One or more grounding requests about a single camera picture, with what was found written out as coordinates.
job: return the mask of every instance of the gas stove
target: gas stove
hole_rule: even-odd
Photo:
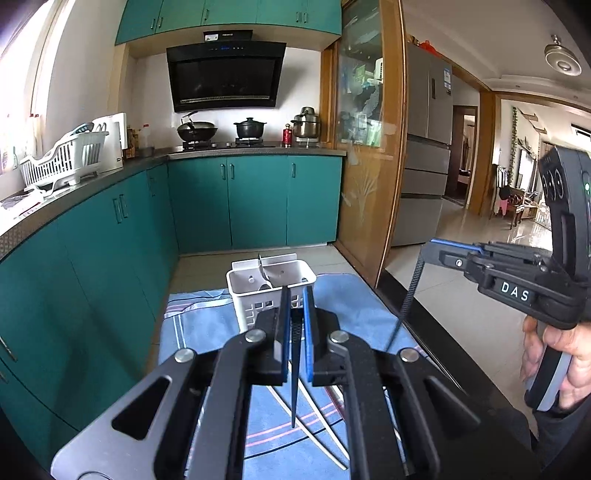
[[[203,151],[203,150],[221,150],[225,148],[251,148],[251,147],[276,147],[276,145],[266,144],[262,138],[237,138],[234,142],[215,143],[206,142],[183,142],[184,152]]]

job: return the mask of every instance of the human hand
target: human hand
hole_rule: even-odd
[[[538,337],[537,324],[538,321],[529,315],[523,322],[525,352],[521,381],[535,375],[542,360],[544,345]],[[591,323],[580,323],[572,330],[547,326],[543,338],[548,346],[573,356],[558,396],[558,406],[567,410],[591,393]]]

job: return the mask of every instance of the sleeve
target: sleeve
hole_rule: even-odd
[[[554,460],[565,447],[590,408],[591,395],[570,410],[561,410],[555,405],[547,412],[534,412],[538,424],[538,444],[534,452],[542,467]]]

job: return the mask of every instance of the teal cabinet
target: teal cabinet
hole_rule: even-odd
[[[111,405],[143,377],[154,316],[122,234],[120,186],[115,185],[56,221],[60,238],[90,304],[96,342],[106,352],[92,371],[101,392],[96,404]]]
[[[206,0],[202,25],[256,23],[258,0]]]
[[[305,2],[306,0],[293,0],[291,2],[259,0],[256,23],[303,27]]]
[[[154,222],[147,173],[138,173],[116,187],[120,192],[122,243],[128,246],[132,267],[156,318],[163,291],[168,287],[168,269],[160,252],[160,232]]]
[[[198,27],[203,18],[205,0],[164,0],[156,33]]]
[[[158,232],[157,240],[161,255],[166,262],[168,277],[170,277],[178,260],[178,243],[174,227],[173,209],[170,205],[168,167],[160,165],[149,170],[148,184],[150,186],[150,205]]]
[[[340,0],[303,0],[304,28],[322,32],[342,33],[342,7]]]
[[[48,408],[84,428],[100,413],[93,408],[101,387],[92,369],[101,368],[93,365],[99,339],[55,222],[2,261],[0,304],[8,347],[0,347],[0,359]]]
[[[57,451],[78,432],[44,407],[0,362],[0,406],[39,464],[49,471]]]
[[[336,240],[341,157],[290,156],[287,199],[287,245]]]
[[[115,45],[155,33],[161,6],[162,0],[128,0]]]
[[[171,162],[168,185],[180,253],[231,249],[226,158]]]
[[[286,246],[289,173],[285,157],[229,158],[228,170],[232,247]]]

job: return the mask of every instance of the black pot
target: black pot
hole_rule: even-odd
[[[257,122],[251,116],[243,122],[234,125],[236,125],[238,138],[261,138],[262,132],[265,129],[264,122]]]

